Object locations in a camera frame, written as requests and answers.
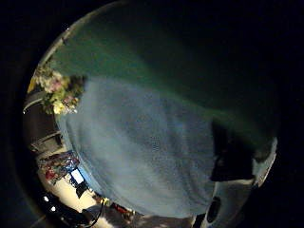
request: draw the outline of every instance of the yellow flower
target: yellow flower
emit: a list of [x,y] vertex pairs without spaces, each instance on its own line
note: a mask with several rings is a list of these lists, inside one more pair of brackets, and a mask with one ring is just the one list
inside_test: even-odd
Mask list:
[[53,108],[54,108],[54,113],[57,115],[61,114],[66,109],[64,104],[62,104],[62,102],[60,102],[60,101],[54,102]]

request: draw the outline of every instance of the blue fabric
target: blue fabric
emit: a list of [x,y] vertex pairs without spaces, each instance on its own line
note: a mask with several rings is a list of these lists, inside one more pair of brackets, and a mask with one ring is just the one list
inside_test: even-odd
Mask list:
[[95,191],[144,215],[205,213],[214,187],[211,120],[106,78],[87,80],[77,110],[58,125]]

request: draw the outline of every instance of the person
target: person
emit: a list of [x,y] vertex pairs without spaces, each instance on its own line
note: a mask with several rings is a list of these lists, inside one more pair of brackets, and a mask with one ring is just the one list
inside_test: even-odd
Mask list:
[[95,192],[142,215],[205,213],[214,181],[252,177],[247,164],[276,136],[276,87],[256,43],[200,4],[99,9],[41,64],[85,77],[77,113],[57,118],[66,147]]

